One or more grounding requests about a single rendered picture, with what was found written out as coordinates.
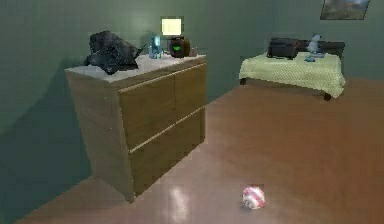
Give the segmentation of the black crumpled bag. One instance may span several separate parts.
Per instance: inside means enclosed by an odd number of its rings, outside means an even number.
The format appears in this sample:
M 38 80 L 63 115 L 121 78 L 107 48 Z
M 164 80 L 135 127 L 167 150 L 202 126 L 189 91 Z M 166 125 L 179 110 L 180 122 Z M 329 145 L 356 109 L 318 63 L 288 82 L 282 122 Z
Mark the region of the black crumpled bag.
M 137 48 L 109 30 L 92 34 L 89 48 L 90 54 L 85 58 L 84 65 L 97 66 L 108 75 L 137 69 L 136 58 L 144 50 L 144 46 Z

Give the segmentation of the grey blue figurine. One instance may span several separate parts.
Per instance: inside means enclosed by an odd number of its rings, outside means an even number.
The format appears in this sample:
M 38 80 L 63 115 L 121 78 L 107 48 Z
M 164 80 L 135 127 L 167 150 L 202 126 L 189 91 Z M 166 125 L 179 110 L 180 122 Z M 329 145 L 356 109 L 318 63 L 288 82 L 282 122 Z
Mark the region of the grey blue figurine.
M 309 42 L 306 49 L 309 55 L 305 58 L 306 62 L 315 62 L 317 58 L 323 58 L 324 54 L 320 52 L 319 41 L 321 40 L 320 34 L 315 34 Z

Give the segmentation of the black pillow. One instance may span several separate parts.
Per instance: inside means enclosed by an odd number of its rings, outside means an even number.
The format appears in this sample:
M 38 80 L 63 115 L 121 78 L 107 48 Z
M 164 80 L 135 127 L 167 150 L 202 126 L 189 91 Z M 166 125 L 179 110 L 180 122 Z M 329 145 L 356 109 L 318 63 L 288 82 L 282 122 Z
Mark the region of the black pillow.
M 271 38 L 266 56 L 268 58 L 283 57 L 293 60 L 299 52 L 308 52 L 309 40 L 292 38 Z M 328 53 L 343 58 L 345 48 L 344 42 L 319 41 L 319 51 L 322 54 Z

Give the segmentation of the wooden chest of drawers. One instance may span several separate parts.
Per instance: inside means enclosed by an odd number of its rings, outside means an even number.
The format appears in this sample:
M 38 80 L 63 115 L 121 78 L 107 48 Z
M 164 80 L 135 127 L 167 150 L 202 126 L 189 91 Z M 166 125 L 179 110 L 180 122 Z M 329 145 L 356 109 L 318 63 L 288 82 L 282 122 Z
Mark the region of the wooden chest of drawers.
M 205 140 L 206 57 L 142 55 L 137 64 L 112 75 L 65 70 L 92 175 L 128 202 Z

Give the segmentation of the red white striped ball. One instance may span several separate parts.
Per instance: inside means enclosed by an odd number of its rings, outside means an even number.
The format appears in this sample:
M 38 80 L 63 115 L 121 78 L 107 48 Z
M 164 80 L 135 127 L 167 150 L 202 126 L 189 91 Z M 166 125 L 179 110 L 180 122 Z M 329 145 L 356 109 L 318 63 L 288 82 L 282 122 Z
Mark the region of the red white striped ball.
M 249 209 L 259 209 L 266 205 L 266 196 L 260 187 L 248 186 L 243 190 L 242 201 Z

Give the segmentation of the bed with green cover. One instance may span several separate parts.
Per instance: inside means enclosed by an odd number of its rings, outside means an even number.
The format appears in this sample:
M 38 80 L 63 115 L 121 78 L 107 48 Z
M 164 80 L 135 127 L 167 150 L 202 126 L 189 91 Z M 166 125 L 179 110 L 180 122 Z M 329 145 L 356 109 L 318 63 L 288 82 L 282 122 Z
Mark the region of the bed with green cover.
M 307 62 L 309 55 L 299 52 L 292 60 L 268 58 L 266 53 L 250 57 L 243 60 L 238 77 L 320 90 L 338 98 L 346 84 L 341 59 L 326 53 L 314 62 Z

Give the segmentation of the blue translucent bottle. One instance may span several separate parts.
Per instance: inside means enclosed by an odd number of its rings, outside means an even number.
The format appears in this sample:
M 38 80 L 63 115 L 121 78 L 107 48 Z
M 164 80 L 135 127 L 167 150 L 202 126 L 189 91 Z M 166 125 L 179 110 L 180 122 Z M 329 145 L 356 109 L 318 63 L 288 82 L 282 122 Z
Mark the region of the blue translucent bottle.
M 149 47 L 149 57 L 151 59 L 159 59 L 162 57 L 161 37 L 155 35 L 151 38 L 151 45 Z

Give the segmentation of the lamp with yellow shade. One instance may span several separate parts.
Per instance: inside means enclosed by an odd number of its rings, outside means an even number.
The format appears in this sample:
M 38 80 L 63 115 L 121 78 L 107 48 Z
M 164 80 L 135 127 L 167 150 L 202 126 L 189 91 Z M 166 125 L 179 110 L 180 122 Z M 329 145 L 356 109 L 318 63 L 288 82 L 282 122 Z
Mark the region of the lamp with yellow shade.
M 190 41 L 184 36 L 183 16 L 161 16 L 161 35 L 166 40 L 166 53 L 173 58 L 184 58 L 190 54 Z

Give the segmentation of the framed wall picture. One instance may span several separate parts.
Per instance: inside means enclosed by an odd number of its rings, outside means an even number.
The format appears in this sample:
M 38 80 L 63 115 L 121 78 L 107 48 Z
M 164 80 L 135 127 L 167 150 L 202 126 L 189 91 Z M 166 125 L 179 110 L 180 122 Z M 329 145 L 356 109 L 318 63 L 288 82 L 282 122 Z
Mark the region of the framed wall picture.
M 324 0 L 321 20 L 363 20 L 370 0 Z

